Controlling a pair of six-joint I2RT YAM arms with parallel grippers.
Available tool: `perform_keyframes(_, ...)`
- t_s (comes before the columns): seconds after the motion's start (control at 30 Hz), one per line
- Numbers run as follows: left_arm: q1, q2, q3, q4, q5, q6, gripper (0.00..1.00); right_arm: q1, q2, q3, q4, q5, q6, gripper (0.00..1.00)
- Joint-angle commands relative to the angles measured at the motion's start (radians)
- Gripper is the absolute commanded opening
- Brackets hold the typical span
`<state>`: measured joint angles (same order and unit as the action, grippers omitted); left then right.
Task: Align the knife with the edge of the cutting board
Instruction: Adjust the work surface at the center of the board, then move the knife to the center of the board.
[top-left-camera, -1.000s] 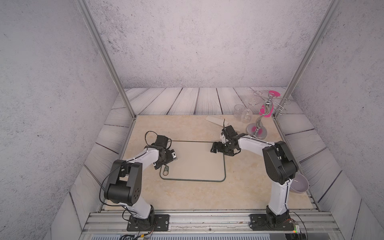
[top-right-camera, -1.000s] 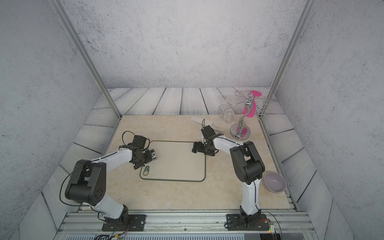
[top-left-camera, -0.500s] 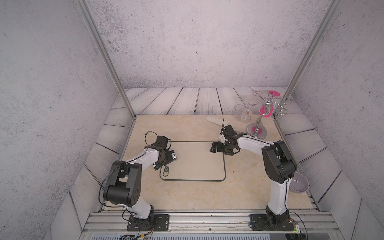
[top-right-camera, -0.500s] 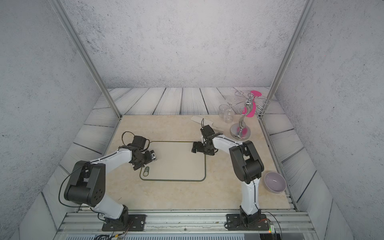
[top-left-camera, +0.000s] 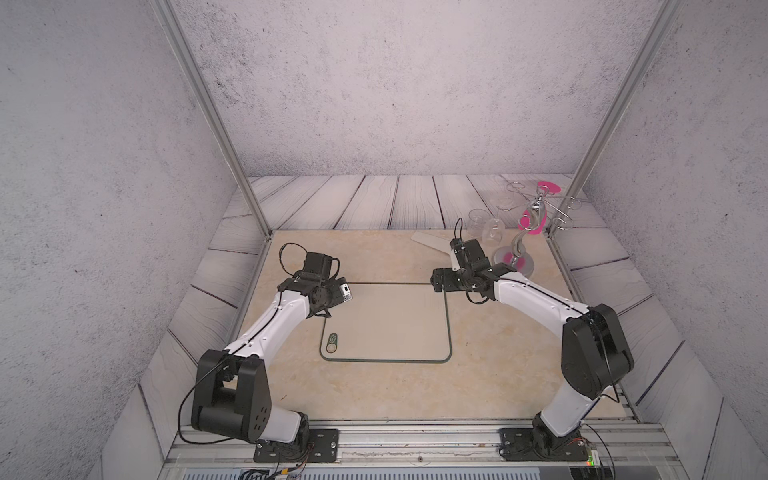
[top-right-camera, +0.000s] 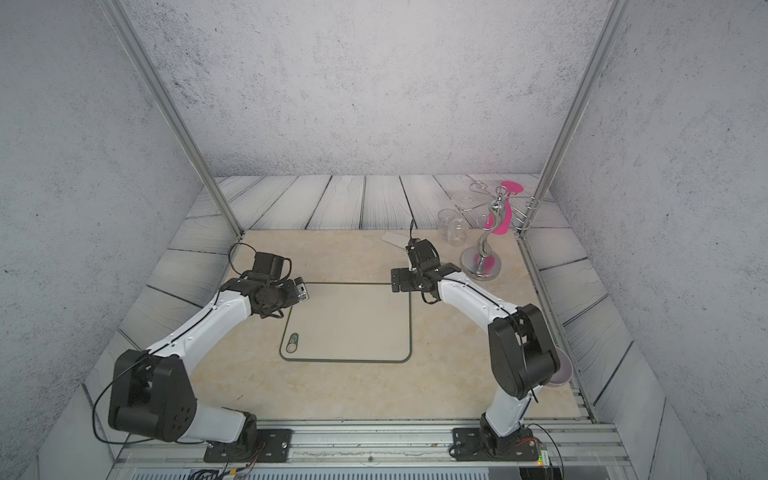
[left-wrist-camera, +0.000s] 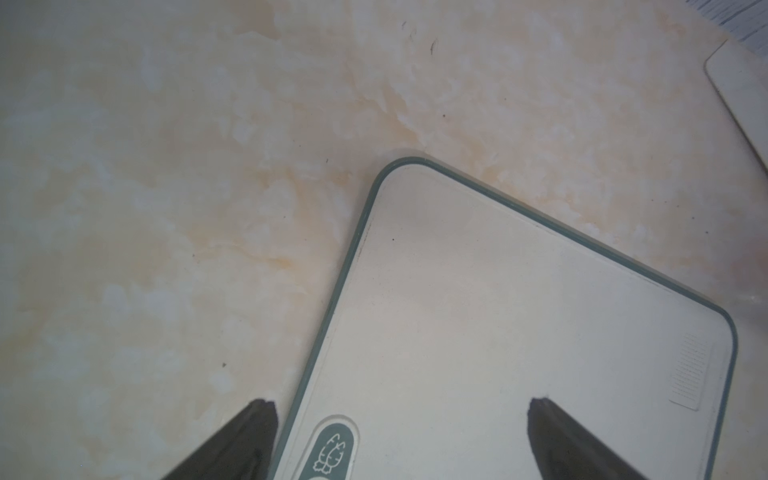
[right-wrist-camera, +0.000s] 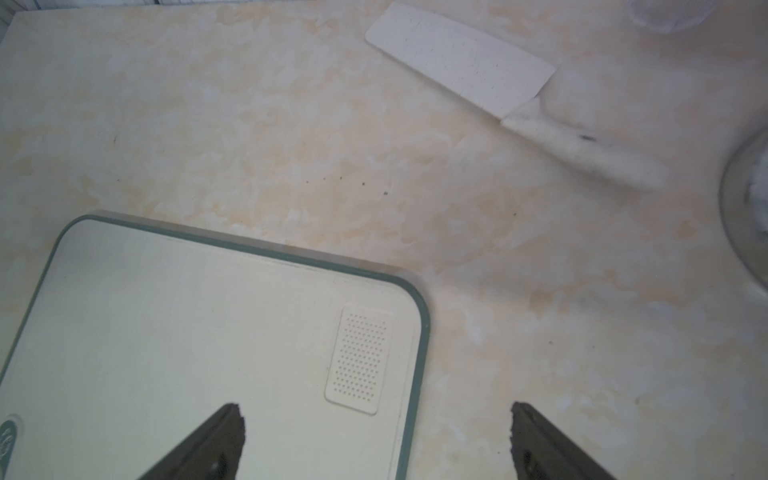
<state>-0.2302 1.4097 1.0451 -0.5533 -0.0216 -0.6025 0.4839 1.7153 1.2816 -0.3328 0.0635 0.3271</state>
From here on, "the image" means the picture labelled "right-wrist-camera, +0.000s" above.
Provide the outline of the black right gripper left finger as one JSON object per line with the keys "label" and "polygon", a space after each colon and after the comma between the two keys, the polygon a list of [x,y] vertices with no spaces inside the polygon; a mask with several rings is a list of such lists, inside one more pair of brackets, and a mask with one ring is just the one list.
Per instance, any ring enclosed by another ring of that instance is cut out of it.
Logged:
{"label": "black right gripper left finger", "polygon": [[140,480],[235,479],[245,441],[245,419],[239,406],[225,404]]}

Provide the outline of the white green-rimmed cutting board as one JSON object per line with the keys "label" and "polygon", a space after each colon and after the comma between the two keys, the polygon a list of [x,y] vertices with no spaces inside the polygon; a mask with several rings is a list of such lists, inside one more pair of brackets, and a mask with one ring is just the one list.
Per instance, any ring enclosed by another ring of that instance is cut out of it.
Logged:
{"label": "white green-rimmed cutting board", "polygon": [[84,215],[1,370],[5,479],[138,479],[237,409],[238,479],[403,479],[430,334],[407,280],[348,258]]}

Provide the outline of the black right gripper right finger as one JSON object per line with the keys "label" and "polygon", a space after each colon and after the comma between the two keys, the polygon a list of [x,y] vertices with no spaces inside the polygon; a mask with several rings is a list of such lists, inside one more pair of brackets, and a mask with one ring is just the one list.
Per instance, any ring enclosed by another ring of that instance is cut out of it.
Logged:
{"label": "black right gripper right finger", "polygon": [[529,403],[511,407],[511,457],[518,479],[615,480]]}

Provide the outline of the white ceramic knife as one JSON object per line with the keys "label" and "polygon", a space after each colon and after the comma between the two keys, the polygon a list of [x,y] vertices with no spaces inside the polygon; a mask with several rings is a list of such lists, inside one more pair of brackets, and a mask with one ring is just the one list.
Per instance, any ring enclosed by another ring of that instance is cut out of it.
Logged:
{"label": "white ceramic knife", "polygon": [[665,168],[652,157],[550,118],[540,94],[555,66],[511,43],[397,2],[365,40],[577,170],[642,190],[665,183]]}

